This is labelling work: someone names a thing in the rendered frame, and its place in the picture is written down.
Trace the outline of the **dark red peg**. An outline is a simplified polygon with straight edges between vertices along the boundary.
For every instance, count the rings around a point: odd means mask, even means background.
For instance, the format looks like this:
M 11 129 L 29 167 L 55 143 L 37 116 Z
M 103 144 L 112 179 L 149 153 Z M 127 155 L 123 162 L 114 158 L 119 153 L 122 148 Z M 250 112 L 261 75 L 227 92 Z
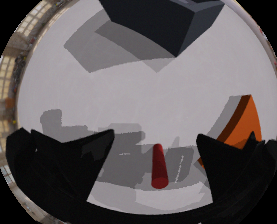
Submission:
M 169 185 L 169 175 L 167 175 L 166 160 L 163 157 L 162 145 L 155 144 L 153 148 L 153 177 L 151 177 L 151 186 L 162 189 Z

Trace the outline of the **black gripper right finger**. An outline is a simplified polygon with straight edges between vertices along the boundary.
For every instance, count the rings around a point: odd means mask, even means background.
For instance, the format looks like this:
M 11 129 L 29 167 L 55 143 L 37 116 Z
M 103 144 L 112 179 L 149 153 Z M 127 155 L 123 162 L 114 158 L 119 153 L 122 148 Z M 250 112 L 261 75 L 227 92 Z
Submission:
M 250 160 L 260 151 L 263 151 L 264 143 L 262 140 L 251 147 L 238 149 L 222 141 L 214 140 L 214 137 L 198 133 L 197 143 L 199 156 L 203 165 L 207 179 L 209 179 L 212 202 L 227 196 L 227 190 L 235 184 L 235 181 L 246 171 Z

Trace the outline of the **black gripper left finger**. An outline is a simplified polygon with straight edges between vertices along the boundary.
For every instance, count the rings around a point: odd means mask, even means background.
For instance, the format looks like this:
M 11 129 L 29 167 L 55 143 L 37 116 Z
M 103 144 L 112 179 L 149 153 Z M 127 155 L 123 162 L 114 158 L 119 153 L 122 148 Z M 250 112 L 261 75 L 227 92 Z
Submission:
M 78 194 L 77 197 L 87 201 L 114 143 L 113 129 L 106 129 L 97 135 L 93 133 L 83 139 L 67 143 L 53 140 L 52 137 L 42 135 L 36 129 L 30 129 L 30 132 L 36 141 L 37 151 L 53 160 L 60 168 L 67 184 Z

